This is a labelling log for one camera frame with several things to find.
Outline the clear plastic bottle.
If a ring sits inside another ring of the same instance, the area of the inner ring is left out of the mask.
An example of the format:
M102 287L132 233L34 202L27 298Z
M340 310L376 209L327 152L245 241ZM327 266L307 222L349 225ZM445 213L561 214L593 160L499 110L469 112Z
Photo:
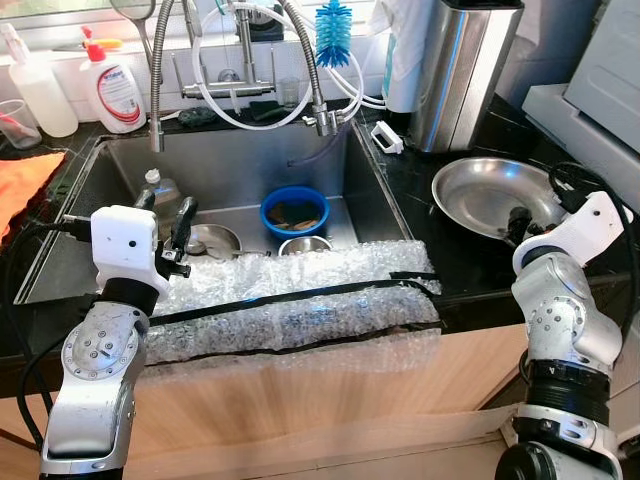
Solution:
M147 170L145 175L145 189L154 193L154 211L157 223L157 238L161 242L172 238L175 224L180 220L184 196L178 188L178 184L172 178L164 177L159 169Z

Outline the round stainless steel bowl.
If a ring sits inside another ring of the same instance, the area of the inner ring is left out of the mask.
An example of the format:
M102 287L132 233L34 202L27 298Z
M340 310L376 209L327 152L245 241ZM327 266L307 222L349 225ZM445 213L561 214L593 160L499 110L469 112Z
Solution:
M301 236L287 239L278 248L279 256L293 255L293 253L307 253L332 250L329 239L320 236Z

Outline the large round steel plate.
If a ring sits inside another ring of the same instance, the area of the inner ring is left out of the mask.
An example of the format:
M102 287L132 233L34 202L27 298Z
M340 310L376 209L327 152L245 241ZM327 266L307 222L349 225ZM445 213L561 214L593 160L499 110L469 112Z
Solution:
M463 157L444 165L431 179L431 195L462 227L508 243L524 238L511 237L513 210L526 210L539 227L553 227L568 215L547 172L503 157Z

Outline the stainless steel sink basin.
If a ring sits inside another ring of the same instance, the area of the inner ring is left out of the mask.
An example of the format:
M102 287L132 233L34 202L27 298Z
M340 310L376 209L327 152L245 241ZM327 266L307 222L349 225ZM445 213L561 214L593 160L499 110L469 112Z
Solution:
M279 247L280 239L262 223L260 206L287 186L324 193L332 211L323 234L335 247L412 237L375 159L381 150L364 128L347 125L334 136L319 136L301 124L177 133L166 134L164 146L156 154L146 137L92 142L41 218L88 216L100 207L132 204L145 173L156 169L184 196L196 198L198 224L232 229L246 250Z

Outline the dark green scouring pad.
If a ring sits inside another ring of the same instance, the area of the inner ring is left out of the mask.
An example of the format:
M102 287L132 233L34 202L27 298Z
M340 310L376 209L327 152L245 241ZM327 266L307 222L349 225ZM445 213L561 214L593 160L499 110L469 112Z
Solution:
M207 108L207 106L200 106L200 108L189 108L179 111L178 123L183 125L184 128L196 128L202 127L202 125L211 125L219 120L220 116L214 109Z

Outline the orange cloth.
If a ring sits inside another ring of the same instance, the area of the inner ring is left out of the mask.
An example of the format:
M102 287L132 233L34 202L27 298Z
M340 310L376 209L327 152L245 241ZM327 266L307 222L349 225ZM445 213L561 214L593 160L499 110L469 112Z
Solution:
M65 152L20 160L0 160L0 241L9 233L10 221L49 182L63 163Z

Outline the clear bubble wrap padding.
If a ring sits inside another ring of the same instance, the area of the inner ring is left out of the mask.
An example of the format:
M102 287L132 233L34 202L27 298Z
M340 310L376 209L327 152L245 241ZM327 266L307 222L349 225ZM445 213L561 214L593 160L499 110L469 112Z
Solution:
M420 241L360 243L339 250L285 256L196 259L192 273L175 279L168 300L155 308L145 346L147 364L207 355L310 344L410 324L438 324L433 298L442 292ZM269 303L177 323L163 316L275 294L357 283L355 292Z

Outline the clear plastic cup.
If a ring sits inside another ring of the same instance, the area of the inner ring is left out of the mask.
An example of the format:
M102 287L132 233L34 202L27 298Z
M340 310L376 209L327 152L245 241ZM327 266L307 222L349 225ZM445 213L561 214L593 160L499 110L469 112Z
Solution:
M0 134L15 148L32 148L44 140L27 102L20 99L0 101Z

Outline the small white ridged device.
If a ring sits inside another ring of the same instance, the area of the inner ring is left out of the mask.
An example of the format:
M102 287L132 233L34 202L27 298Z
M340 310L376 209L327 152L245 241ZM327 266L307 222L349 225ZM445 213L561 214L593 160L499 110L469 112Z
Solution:
M371 129L372 141L380 148L384 154L402 154L404 151L404 140L390 128L385 122L376 122Z

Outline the small clear glass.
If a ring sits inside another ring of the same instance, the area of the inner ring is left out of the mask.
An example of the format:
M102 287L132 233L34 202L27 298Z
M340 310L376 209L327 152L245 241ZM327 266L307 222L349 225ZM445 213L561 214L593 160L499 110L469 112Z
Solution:
M276 101L283 108L296 108L300 105L301 81L296 77L285 77L276 81Z

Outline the white countertop appliance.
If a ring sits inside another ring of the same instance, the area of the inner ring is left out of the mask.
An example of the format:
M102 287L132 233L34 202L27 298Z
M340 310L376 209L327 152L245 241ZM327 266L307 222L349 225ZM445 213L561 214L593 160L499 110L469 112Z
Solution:
M632 207L640 200L639 0L611 0L567 84L530 88L530 122L602 175Z

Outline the white water filter teal label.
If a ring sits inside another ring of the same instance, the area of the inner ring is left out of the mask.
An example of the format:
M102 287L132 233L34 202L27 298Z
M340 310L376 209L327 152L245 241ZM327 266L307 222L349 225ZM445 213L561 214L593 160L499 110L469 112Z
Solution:
M383 93L387 109L394 113L411 113L413 110L419 90L424 45L425 36L399 40L390 33Z

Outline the thin white water tubes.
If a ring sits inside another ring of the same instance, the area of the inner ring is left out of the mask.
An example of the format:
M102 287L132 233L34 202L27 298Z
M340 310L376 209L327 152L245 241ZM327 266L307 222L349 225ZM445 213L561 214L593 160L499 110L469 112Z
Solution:
M366 76L364 74L364 64L355 54L348 55L346 67L325 67L323 70L328 73L330 81L335 83L342 95L355 104L355 108L348 106L348 110L360 110L369 108L374 110L387 110L387 101L376 99L375 96L367 95Z

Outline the light wooden cabinet front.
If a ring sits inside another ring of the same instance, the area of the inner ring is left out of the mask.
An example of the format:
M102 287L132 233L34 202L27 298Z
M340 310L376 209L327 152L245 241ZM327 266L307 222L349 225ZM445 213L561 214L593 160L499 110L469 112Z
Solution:
M522 326L415 332L147 372L125 480L260 477L488 439L511 408Z

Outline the blue bristle bottle brush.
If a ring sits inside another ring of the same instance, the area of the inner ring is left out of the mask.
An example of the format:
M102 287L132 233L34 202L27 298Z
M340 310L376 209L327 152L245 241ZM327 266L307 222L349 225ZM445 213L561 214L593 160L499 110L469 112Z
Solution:
M349 65L353 10L340 0L328 0L316 10L316 51L319 67L339 68Z

